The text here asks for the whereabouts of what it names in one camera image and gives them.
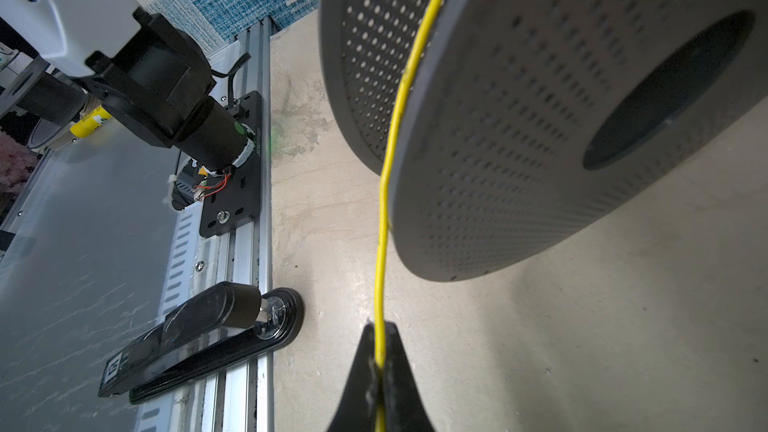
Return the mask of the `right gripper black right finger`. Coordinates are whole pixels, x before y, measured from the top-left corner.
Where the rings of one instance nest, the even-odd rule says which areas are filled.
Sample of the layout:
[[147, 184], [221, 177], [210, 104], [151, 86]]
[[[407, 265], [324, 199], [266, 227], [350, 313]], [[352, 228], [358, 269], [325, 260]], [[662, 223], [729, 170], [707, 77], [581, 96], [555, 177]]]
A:
[[386, 323], [386, 359], [382, 372], [387, 431], [433, 432], [399, 330]]

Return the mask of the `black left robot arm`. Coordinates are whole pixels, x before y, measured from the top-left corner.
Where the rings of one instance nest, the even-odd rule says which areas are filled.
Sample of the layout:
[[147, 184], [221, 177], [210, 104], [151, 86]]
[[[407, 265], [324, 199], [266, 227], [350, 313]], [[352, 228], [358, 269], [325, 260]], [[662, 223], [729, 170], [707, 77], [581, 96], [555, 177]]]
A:
[[1, 0], [1, 17], [136, 136], [233, 172], [256, 134], [211, 96], [221, 73], [198, 43], [136, 0]]

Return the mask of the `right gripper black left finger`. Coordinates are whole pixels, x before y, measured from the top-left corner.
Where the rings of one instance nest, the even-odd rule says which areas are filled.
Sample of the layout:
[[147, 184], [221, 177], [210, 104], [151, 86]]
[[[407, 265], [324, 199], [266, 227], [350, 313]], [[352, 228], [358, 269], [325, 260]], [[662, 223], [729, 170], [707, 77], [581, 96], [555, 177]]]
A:
[[375, 431], [379, 384], [374, 325], [369, 323], [363, 328], [339, 405], [327, 431]]

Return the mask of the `grey perforated cable spool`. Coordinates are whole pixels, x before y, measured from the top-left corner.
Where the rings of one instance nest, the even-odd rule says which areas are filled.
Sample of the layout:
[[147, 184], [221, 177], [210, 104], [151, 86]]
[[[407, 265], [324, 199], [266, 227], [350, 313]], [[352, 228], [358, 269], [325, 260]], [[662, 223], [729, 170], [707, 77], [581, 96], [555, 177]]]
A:
[[767, 95], [767, 0], [446, 0], [396, 144], [389, 222], [427, 280], [536, 255]]

